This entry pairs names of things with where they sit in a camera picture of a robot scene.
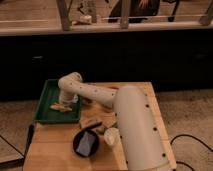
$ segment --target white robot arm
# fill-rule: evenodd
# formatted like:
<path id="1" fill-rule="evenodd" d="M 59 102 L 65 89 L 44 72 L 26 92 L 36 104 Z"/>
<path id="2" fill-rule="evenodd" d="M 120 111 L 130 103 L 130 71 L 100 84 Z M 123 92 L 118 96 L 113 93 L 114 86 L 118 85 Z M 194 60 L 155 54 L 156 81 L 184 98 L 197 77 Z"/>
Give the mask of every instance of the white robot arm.
<path id="1" fill-rule="evenodd" d="M 69 106 L 74 94 L 78 94 L 112 108 L 117 117 L 128 169 L 171 171 L 165 167 L 169 161 L 147 97 L 141 89 L 128 85 L 114 90 L 81 82 L 81 75 L 76 72 L 62 77 L 58 83 L 59 103 Z"/>

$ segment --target wall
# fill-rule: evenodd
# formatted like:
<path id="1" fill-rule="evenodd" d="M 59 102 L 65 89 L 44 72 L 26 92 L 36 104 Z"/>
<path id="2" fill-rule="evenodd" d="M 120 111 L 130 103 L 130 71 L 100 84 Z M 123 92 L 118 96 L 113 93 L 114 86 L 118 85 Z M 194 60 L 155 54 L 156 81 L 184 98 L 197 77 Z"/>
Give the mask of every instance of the wall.
<path id="1" fill-rule="evenodd" d="M 156 91 L 213 87 L 213 29 L 0 37 L 1 100 L 39 98 L 44 81 L 151 81 Z"/>

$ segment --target cable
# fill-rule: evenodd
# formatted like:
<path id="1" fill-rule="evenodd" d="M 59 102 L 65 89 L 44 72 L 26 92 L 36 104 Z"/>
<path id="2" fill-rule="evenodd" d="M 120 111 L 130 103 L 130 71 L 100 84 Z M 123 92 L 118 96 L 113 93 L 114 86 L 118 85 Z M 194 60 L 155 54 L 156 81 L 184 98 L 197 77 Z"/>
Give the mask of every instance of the cable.
<path id="1" fill-rule="evenodd" d="M 192 136 L 192 135 L 189 135 L 189 134 L 180 134 L 180 135 L 175 136 L 175 137 L 171 140 L 170 144 L 172 145 L 172 144 L 174 143 L 174 141 L 175 141 L 177 138 L 179 138 L 179 137 L 190 137 L 190 138 L 193 138 L 193 139 L 197 140 L 198 142 L 200 142 L 202 145 L 204 145 L 208 150 L 210 150 L 211 152 L 213 152 L 213 149 L 212 149 L 210 146 L 208 146 L 206 143 L 204 143 L 204 142 L 203 142 L 202 140 L 200 140 L 199 138 L 196 138 L 196 137 L 194 137 L 194 136 Z M 194 169 L 192 166 L 190 166 L 189 164 L 187 164 L 187 163 L 185 163 L 185 162 L 176 161 L 176 163 L 177 163 L 177 164 L 182 164 L 182 165 L 184 165 L 184 166 L 190 168 L 192 171 L 195 171 L 195 169 Z"/>
<path id="2" fill-rule="evenodd" d="M 190 168 L 192 171 L 195 171 L 195 169 L 194 169 L 192 166 L 190 166 L 189 164 L 187 164 L 187 163 L 185 163 L 185 162 L 176 161 L 176 163 L 177 163 L 177 164 L 182 164 L 182 165 L 184 165 L 184 166 Z"/>
<path id="3" fill-rule="evenodd" d="M 173 142 L 174 142 L 177 138 L 179 138 L 179 137 L 190 137 L 190 138 L 193 138 L 193 139 L 197 140 L 198 142 L 200 142 L 201 144 L 203 144 L 208 150 L 210 150 L 211 152 L 213 152 L 213 149 L 212 149 L 210 146 L 208 146 L 208 145 L 207 145 L 206 143 L 204 143 L 202 140 L 200 140 L 200 139 L 198 139 L 198 138 L 196 138 L 196 137 L 194 137 L 194 136 L 192 136 L 192 135 L 189 135 L 189 134 L 180 134 L 180 135 L 175 136 L 175 137 L 171 140 L 170 144 L 172 145 Z"/>
<path id="4" fill-rule="evenodd" d="M 9 143 L 2 135 L 0 135 L 0 138 L 3 139 L 9 146 L 11 146 L 15 151 L 17 151 L 23 158 L 25 158 L 24 154 L 19 151 L 15 146 L 13 146 L 11 143 Z"/>

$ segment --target wooden workbench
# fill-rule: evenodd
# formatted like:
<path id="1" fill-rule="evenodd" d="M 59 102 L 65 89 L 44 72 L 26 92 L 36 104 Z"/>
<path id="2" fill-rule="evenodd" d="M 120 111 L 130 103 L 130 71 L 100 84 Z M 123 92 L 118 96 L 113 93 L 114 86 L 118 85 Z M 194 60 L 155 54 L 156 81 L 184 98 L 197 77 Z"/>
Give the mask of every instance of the wooden workbench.
<path id="1" fill-rule="evenodd" d="M 128 83 L 98 83 L 99 86 L 120 87 Z M 162 142 L 172 169 L 176 162 L 152 84 L 149 82 L 129 83 L 141 87 L 148 96 L 151 110 L 160 132 Z M 103 124 L 110 126 L 115 116 L 110 109 L 92 102 L 83 106 L 81 118 L 99 116 Z M 72 140 L 80 131 L 79 124 L 41 125 L 36 124 L 32 143 L 24 163 L 24 171 L 82 171 L 82 170 L 127 170 L 121 142 L 114 148 L 108 147 L 100 136 L 97 153 L 90 158 L 81 158 L 72 150 Z"/>

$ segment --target white object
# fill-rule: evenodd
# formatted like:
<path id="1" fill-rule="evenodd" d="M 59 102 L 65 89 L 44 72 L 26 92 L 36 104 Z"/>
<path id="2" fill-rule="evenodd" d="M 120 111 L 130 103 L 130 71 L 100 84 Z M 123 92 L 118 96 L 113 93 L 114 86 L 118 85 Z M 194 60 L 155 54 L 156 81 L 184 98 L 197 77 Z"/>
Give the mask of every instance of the white object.
<path id="1" fill-rule="evenodd" d="M 120 139 L 119 131 L 117 128 L 108 128 L 104 132 L 104 140 L 110 146 L 114 147 Z"/>
<path id="2" fill-rule="evenodd" d="M 83 156 L 89 156 L 91 147 L 93 143 L 95 142 L 94 136 L 92 136 L 90 133 L 85 132 L 84 136 L 81 138 L 80 143 L 78 145 L 78 148 L 76 151 Z"/>
<path id="3" fill-rule="evenodd" d="M 72 103 L 77 103 L 78 102 L 78 95 L 75 94 L 73 99 L 72 99 Z"/>
<path id="4" fill-rule="evenodd" d="M 80 16 L 80 21 L 84 23 L 92 24 L 92 16 L 91 15 L 82 15 Z"/>
<path id="5" fill-rule="evenodd" d="M 149 170 L 169 164 L 152 111 L 145 94 L 135 86 L 124 86 L 118 90 L 88 85 L 81 81 L 79 73 L 62 77 L 59 102 L 72 103 L 72 94 L 79 94 L 113 108 L 117 116 L 118 129 L 129 170 Z"/>

